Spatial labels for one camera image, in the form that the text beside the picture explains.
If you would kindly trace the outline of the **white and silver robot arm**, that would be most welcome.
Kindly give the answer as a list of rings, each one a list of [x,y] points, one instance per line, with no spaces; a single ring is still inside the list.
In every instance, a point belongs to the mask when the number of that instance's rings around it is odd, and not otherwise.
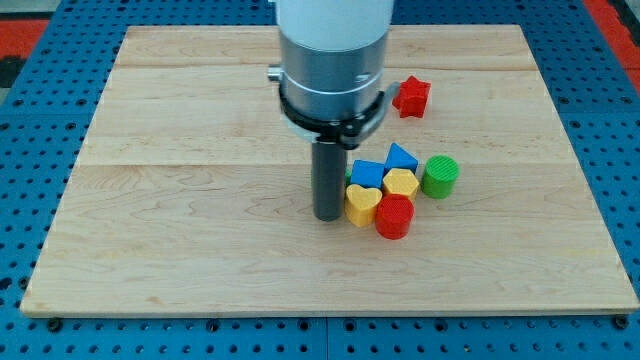
[[[288,127],[311,143],[357,148],[381,124],[393,0],[274,0],[281,62],[269,68]]]

